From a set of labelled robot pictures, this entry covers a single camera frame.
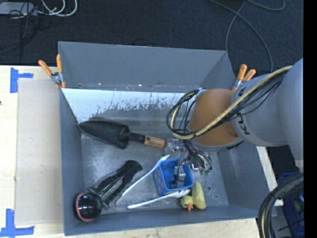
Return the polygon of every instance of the blue tape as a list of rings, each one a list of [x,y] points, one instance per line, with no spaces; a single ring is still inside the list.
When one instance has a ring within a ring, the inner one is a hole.
[[[15,238],[15,236],[27,236],[34,233],[34,226],[29,228],[15,228],[14,225],[14,211],[6,210],[5,228],[1,228],[0,237]]]
[[[33,78],[32,73],[21,73],[15,68],[11,68],[10,77],[10,93],[16,93],[18,91],[18,79],[19,78]]]

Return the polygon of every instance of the gray metal bin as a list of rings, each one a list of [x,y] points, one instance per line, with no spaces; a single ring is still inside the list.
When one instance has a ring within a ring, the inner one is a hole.
[[[136,133],[173,138],[166,115],[184,93],[199,87],[231,89],[235,77],[224,51],[59,42],[58,52],[67,84],[59,93],[65,235],[258,216],[269,188],[256,146],[242,142],[211,154],[213,170],[207,176],[192,172],[203,185],[206,210],[189,212],[176,198],[124,209],[159,197],[153,177],[147,177],[93,222],[80,221],[74,212],[77,193],[128,159],[143,166],[133,182],[153,167],[163,150],[135,142],[118,149],[81,133],[79,122],[101,117],[127,124]]]

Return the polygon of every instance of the yellow rubber duck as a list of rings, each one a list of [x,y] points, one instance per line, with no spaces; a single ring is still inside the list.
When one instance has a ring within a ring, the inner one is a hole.
[[[199,181],[194,182],[191,196],[182,196],[180,204],[183,208],[187,208],[188,211],[191,211],[194,208],[194,205],[200,210],[204,210],[206,208],[203,187]]]

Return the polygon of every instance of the black trowel blade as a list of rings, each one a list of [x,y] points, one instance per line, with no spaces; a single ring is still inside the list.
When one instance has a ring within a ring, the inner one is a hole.
[[[129,142],[128,139],[124,141],[118,140],[119,135],[130,132],[129,127],[123,124],[100,119],[91,119],[80,123],[79,128],[94,138],[120,148],[125,148]]]

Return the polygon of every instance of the bin floor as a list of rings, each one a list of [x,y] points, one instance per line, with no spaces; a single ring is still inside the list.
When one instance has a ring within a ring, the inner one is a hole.
[[[105,177],[118,170],[127,160],[138,161],[143,170],[137,172],[132,183],[145,175],[163,155],[163,150],[137,142],[129,142],[125,149],[104,143],[87,135],[82,135],[83,171],[85,187],[97,186]],[[178,158],[180,152],[171,153],[170,158]],[[194,180],[201,182],[208,206],[227,205],[228,200],[221,176],[216,153],[211,155],[213,170],[208,175],[192,172]],[[159,197],[153,173],[139,182],[124,197],[117,197],[103,214],[126,211],[130,204],[140,203]],[[142,207],[142,210],[181,208],[179,198],[169,198]]]

